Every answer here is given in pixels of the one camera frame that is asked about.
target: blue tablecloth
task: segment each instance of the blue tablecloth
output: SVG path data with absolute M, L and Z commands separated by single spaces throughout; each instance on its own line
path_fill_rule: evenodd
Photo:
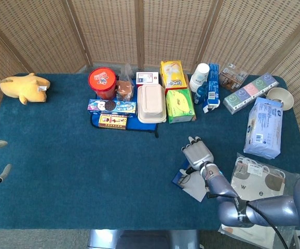
M 86 74 L 42 74 L 51 82 L 47 103 L 4 97 L 0 106 L 0 228 L 217 229 L 216 200 L 198 203 L 171 180 L 185 160 L 188 136 L 200 136 L 231 178 L 243 152 L 252 105 L 231 115 L 221 105 L 197 120 L 146 132 L 95 129 L 87 105 L 94 97 Z M 254 80 L 249 76 L 246 82 Z M 281 87 L 283 79 L 276 77 Z M 220 89 L 221 101 L 229 92 Z M 281 154 L 270 163 L 300 173 L 300 133 L 293 110 L 284 112 Z

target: wet wipes package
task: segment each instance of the wet wipes package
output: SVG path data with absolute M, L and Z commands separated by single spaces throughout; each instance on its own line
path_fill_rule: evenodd
M 273 159 L 280 154 L 283 110 L 281 103 L 257 98 L 249 112 L 243 152 Z

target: blue bottle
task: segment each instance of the blue bottle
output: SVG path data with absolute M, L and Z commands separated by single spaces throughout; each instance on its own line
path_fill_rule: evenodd
M 202 86 L 197 88 L 197 91 L 194 96 L 194 103 L 196 105 L 201 104 L 204 101 L 207 93 L 208 93 L 208 82 L 205 81 Z

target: yellow plush toy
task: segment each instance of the yellow plush toy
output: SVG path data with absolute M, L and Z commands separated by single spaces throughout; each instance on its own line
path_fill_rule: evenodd
M 27 101 L 45 102 L 45 91 L 49 87 L 50 82 L 48 80 L 35 76 L 34 73 L 0 80 L 2 92 L 9 97 L 19 98 L 23 105 L 26 105 Z

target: chocolate cookie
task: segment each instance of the chocolate cookie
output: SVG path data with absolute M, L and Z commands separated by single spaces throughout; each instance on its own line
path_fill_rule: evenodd
M 114 101 L 112 101 L 112 100 L 107 101 L 105 103 L 105 109 L 106 110 L 114 110 L 115 106 L 116 106 L 116 103 Z

